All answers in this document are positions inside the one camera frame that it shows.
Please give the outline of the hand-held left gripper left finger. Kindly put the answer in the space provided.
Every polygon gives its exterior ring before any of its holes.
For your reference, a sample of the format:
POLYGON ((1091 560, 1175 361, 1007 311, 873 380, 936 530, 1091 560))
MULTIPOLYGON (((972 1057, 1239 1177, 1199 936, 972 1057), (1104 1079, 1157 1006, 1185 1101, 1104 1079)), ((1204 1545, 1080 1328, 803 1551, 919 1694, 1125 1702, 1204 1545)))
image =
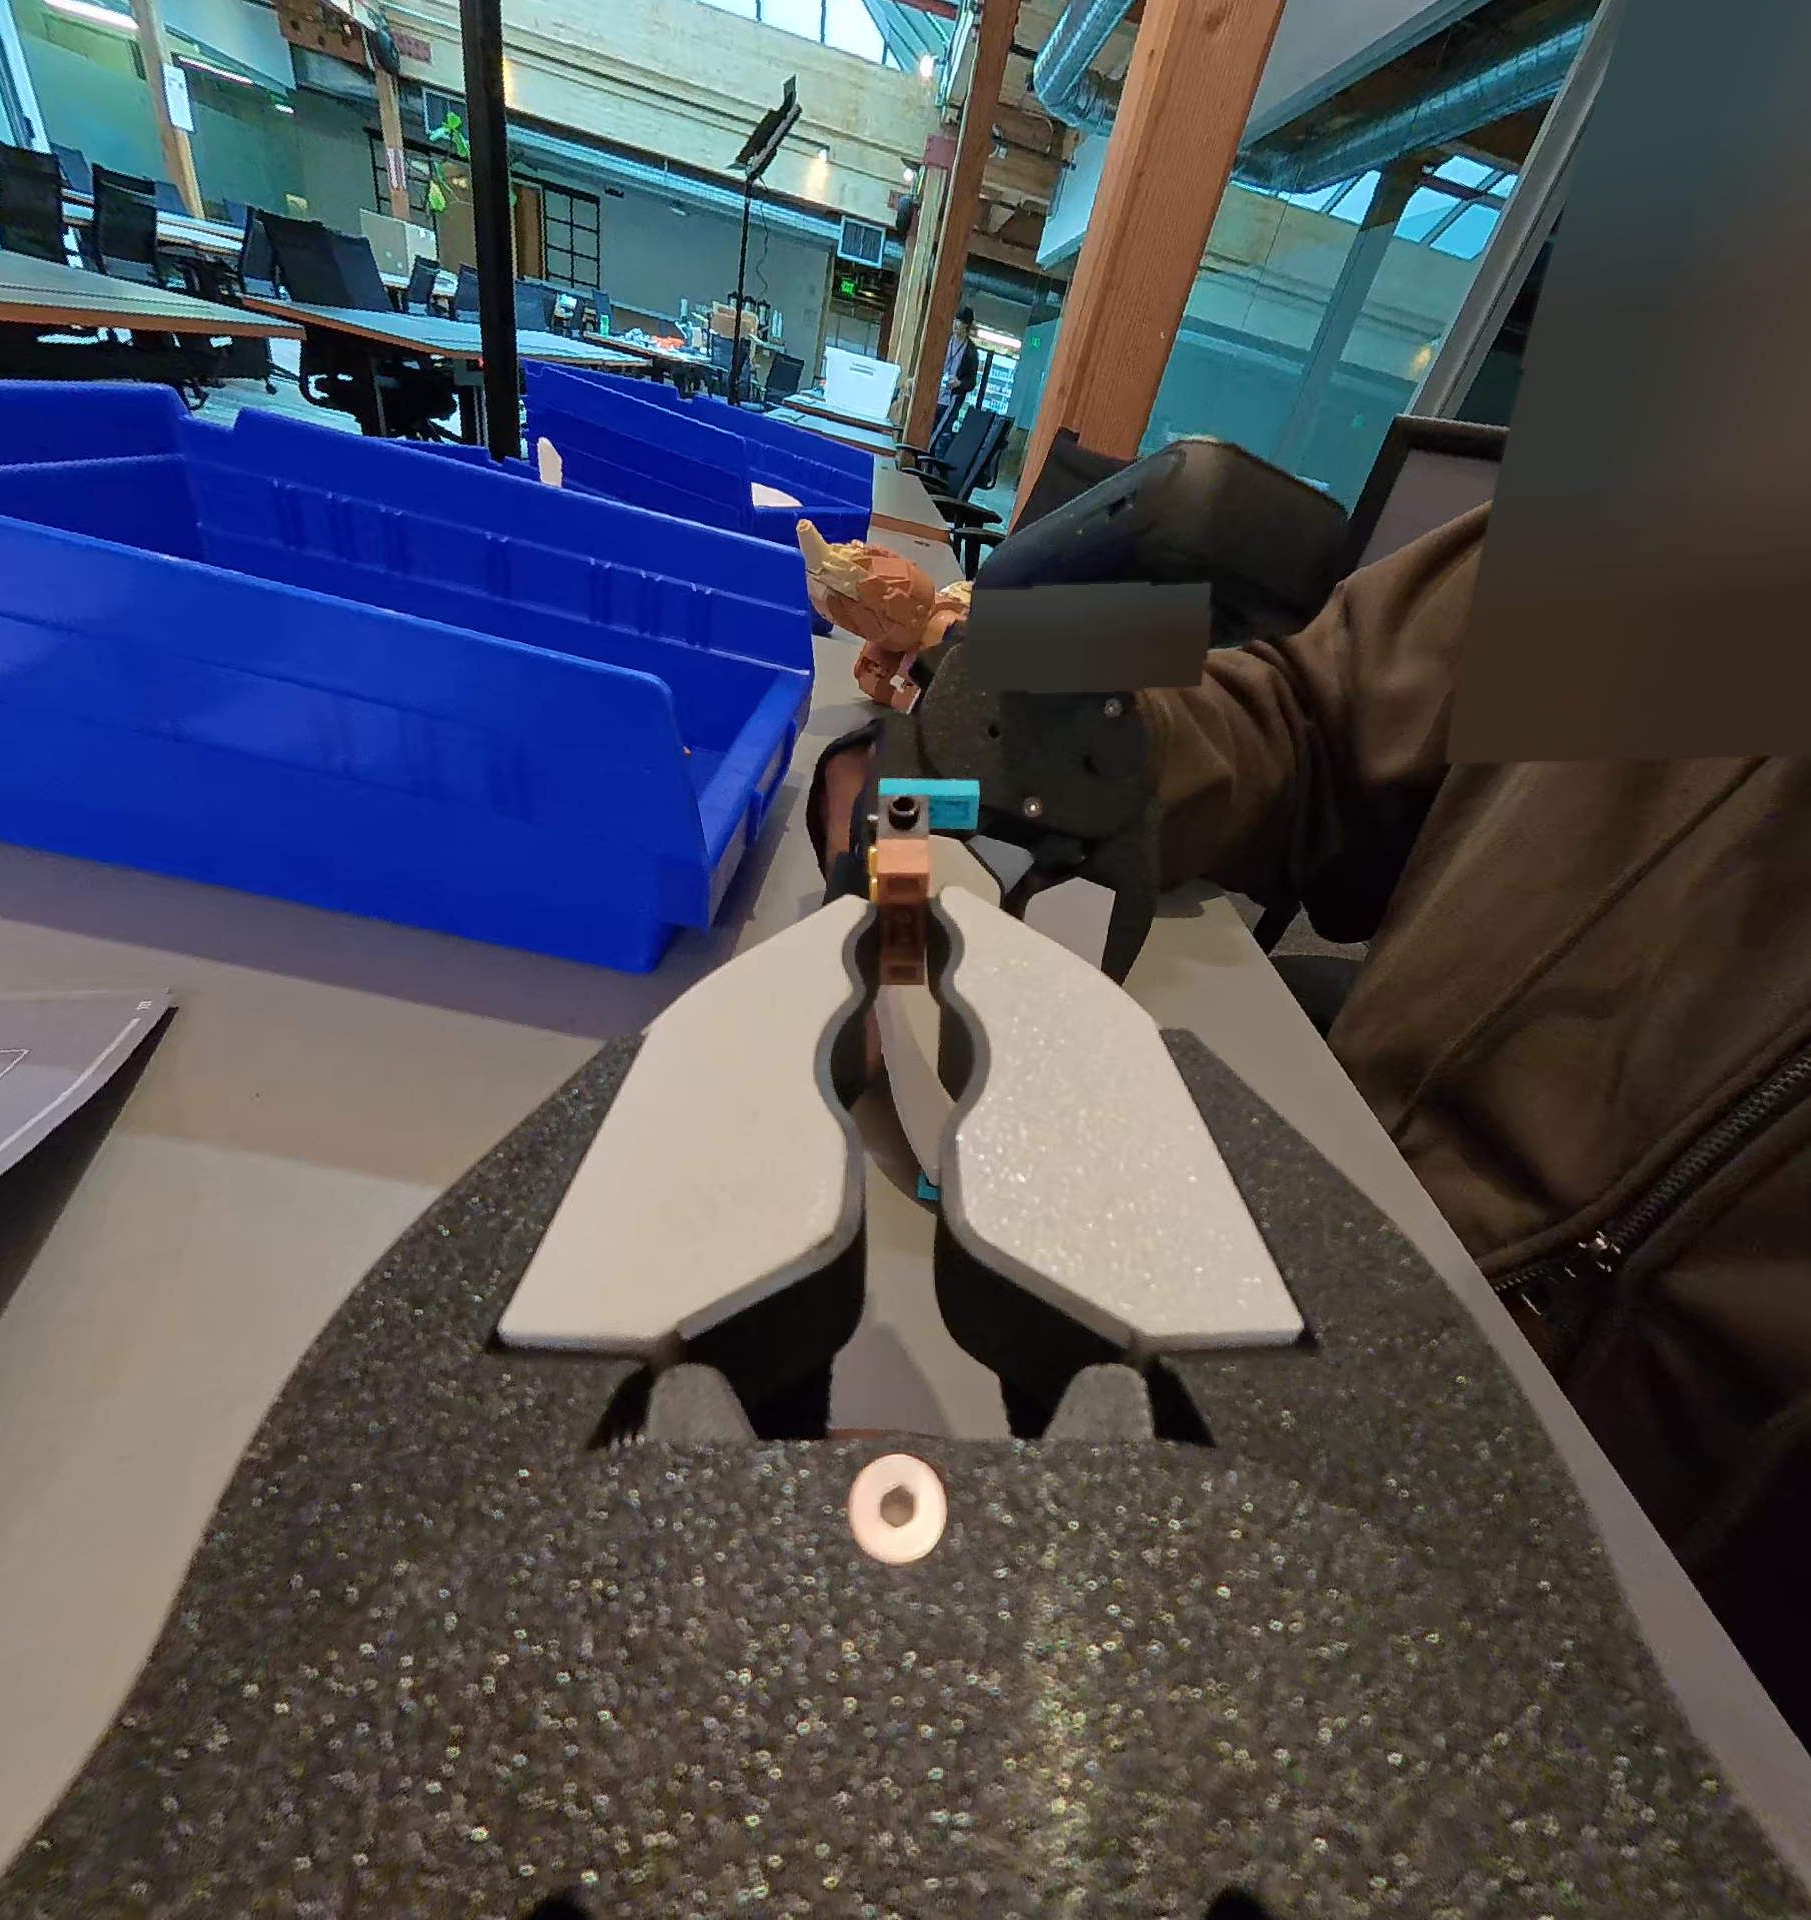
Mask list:
POLYGON ((867 907, 824 903, 646 1033, 498 1328, 506 1349, 693 1362, 739 1397, 828 1374, 867 1309, 867 907))

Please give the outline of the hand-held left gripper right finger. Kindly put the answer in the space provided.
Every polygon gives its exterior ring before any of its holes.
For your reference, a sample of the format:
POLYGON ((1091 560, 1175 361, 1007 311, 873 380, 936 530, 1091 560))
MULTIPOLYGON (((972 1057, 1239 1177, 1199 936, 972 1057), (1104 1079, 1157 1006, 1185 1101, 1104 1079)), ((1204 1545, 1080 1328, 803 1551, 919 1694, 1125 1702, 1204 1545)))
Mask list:
POLYGON ((1305 1314, 1154 1017, 1080 955, 952 889, 934 908, 938 1295, 1016 1397, 1085 1369, 1288 1351, 1305 1314))

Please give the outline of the yellow and black brick assembly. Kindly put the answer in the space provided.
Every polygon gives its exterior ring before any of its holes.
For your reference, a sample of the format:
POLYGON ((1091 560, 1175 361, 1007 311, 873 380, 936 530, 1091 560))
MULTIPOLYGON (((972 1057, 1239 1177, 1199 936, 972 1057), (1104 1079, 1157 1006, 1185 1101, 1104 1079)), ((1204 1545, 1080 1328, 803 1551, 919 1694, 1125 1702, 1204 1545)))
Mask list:
POLYGON ((927 915, 936 898, 932 800, 919 790, 883 790, 870 819, 870 901, 876 912, 876 983, 927 982, 927 915))

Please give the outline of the person's right forearm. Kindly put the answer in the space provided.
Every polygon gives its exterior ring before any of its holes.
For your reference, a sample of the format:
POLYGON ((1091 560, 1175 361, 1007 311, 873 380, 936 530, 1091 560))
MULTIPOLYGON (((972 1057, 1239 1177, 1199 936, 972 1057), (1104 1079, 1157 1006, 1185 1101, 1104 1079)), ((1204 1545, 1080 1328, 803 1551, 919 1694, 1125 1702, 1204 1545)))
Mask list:
POLYGON ((1448 761, 1492 510, 1352 572, 1297 637, 1215 651, 1199 686, 1142 697, 1164 889, 1297 901, 1326 939, 1374 941, 1447 781, 1497 779, 1448 761))

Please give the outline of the person's right hand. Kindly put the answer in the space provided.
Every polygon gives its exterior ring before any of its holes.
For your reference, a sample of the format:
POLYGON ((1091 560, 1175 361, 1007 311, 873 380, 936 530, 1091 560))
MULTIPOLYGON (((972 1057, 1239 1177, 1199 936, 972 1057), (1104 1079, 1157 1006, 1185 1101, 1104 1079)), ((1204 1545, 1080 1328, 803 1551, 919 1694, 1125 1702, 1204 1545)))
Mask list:
POLYGON ((821 754, 805 804, 805 826, 824 886, 821 901, 832 901, 849 889, 843 869, 846 860, 864 848, 876 782, 883 777, 885 740, 887 723, 870 719, 821 754))

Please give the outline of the tan and brown brick dinosaur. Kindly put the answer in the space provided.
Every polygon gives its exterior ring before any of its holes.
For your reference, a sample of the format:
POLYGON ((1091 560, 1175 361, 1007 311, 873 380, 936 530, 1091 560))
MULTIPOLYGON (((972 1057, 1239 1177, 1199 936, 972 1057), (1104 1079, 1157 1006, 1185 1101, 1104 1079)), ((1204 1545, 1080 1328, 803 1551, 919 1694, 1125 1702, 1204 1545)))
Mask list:
POLYGON ((861 692, 878 707, 915 711, 919 659, 966 623, 972 582, 939 588, 915 561, 864 541, 827 541, 803 516, 797 547, 817 614, 864 643, 854 663, 861 692))

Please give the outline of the black office chair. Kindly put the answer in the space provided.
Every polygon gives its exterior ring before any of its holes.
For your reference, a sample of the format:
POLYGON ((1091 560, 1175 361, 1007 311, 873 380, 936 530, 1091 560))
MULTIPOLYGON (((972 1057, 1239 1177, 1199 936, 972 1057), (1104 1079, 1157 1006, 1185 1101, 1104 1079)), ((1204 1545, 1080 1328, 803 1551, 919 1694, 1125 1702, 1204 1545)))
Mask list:
POLYGON ((900 445, 900 465, 934 494, 966 581, 974 581, 990 552, 1007 541, 1004 516, 982 507, 972 494, 996 482, 1013 422, 986 407, 971 409, 942 452, 900 445))

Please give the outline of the dark padded chair back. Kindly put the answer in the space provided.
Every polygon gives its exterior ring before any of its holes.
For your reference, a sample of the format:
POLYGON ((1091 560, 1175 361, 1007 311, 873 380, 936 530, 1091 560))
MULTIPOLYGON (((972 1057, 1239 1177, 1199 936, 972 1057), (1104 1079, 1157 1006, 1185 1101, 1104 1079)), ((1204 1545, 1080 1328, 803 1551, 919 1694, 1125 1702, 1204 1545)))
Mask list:
POLYGON ((1509 438, 1502 425, 1396 417, 1351 511, 1345 572, 1388 560, 1488 506, 1509 438))

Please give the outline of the person in brown jacket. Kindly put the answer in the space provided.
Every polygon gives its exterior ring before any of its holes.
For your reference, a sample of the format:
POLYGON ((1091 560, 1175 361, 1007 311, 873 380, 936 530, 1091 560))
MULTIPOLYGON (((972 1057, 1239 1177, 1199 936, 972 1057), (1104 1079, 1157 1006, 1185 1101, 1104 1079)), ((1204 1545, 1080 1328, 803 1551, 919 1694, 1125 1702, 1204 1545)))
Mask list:
POLYGON ((1811 756, 1488 766, 1327 1043, 1811 1756, 1811 756))

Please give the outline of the blue storage bin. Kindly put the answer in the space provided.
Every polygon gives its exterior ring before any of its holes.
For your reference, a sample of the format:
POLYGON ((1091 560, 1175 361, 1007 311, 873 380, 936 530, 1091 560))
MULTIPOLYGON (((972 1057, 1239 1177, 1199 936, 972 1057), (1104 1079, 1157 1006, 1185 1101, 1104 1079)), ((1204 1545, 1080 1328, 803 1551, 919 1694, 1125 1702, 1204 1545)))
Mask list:
POLYGON ((530 445, 550 437, 566 485, 729 534, 797 546, 797 518, 827 541, 867 541, 875 506, 870 453, 712 397, 664 384, 528 363, 530 445), (802 502, 802 511, 755 511, 752 480, 802 502))
POLYGON ((530 470, 164 387, 0 380, 0 516, 63 536, 606 659, 673 685, 817 683, 794 547, 554 488, 530 470))
POLYGON ((715 924, 815 692, 466 596, 503 634, 0 514, 0 843, 620 973, 715 924))

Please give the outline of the thin wooden column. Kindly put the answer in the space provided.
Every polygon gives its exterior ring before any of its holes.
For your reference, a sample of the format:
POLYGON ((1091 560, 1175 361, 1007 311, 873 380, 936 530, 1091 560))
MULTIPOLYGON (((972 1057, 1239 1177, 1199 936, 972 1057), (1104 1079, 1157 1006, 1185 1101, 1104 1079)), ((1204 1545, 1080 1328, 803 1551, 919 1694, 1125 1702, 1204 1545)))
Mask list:
POLYGON ((902 434, 905 445, 929 446, 938 425, 942 370, 962 301, 966 257, 980 220, 991 128, 1000 109, 1018 9, 1018 2, 986 2, 982 11, 966 109, 947 178, 936 275, 924 302, 912 407, 902 434))

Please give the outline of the brick instruction booklet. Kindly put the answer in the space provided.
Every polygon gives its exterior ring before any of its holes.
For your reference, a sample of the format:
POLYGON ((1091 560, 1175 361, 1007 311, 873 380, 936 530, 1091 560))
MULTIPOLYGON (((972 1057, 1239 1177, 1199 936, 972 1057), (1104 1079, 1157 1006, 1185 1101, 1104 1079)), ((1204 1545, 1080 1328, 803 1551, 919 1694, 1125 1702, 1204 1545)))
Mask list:
POLYGON ((93 1102, 174 1011, 165 991, 0 993, 0 1177, 93 1102))

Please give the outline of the black light stand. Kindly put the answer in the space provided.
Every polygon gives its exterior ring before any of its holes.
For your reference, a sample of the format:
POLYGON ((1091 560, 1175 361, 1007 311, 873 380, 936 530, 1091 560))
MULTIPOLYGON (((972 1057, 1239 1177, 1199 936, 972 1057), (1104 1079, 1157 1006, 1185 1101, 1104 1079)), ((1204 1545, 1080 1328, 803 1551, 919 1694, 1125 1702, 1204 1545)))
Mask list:
POLYGON ((749 134, 749 140, 742 149, 739 157, 732 162, 732 169, 742 174, 744 180, 744 217, 742 217, 742 247, 738 257, 738 275, 735 291, 730 301, 732 311, 732 337, 726 349, 726 403, 739 405, 744 394, 744 368, 749 359, 748 347, 748 266, 749 266, 749 233, 752 233, 752 205, 753 190, 764 180, 774 157, 797 128, 802 117, 802 107, 797 98, 797 75, 791 75, 783 87, 783 96, 772 107, 759 123, 749 134))

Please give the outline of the long wooden office table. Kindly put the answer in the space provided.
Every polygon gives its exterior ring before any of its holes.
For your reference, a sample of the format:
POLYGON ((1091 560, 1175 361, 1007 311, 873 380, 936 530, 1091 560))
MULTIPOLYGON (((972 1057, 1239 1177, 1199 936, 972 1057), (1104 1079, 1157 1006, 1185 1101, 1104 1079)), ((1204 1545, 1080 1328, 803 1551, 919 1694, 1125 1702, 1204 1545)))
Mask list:
POLYGON ((0 324, 301 340, 295 320, 0 251, 0 324))

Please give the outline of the row of black office chairs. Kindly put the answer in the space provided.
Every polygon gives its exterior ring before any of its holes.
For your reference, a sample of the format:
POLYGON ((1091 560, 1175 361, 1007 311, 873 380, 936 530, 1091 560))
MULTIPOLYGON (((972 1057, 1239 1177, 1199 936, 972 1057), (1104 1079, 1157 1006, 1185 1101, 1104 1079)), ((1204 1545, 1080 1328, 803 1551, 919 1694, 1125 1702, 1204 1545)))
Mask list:
MULTIPOLYGON (((15 149, 0 142, 0 216, 6 212, 47 213, 52 196, 58 196, 57 226, 62 233, 71 233, 78 237, 82 255, 78 264, 71 264, 66 247, 55 247, 52 259, 47 262, 107 275, 96 272, 93 257, 93 244, 96 240, 95 196, 82 190, 71 190, 68 186, 63 165, 55 155, 15 149)), ((114 220, 110 224, 107 237, 111 243, 117 243, 120 228, 128 228, 128 240, 139 243, 140 249, 105 252, 110 267, 164 269, 172 264, 185 264, 188 267, 214 267, 217 274, 227 275, 231 284, 240 292, 239 301, 205 299, 196 295, 192 284, 186 292, 180 295, 256 311, 245 302, 249 299, 250 284, 240 275, 240 264, 247 251, 247 228, 226 228, 220 224, 196 221, 188 216, 180 217, 161 212, 152 194, 136 194, 130 199, 130 205, 131 213, 123 216, 121 220, 114 220)), ((139 278, 131 282, 168 289, 164 284, 145 282, 139 278)))

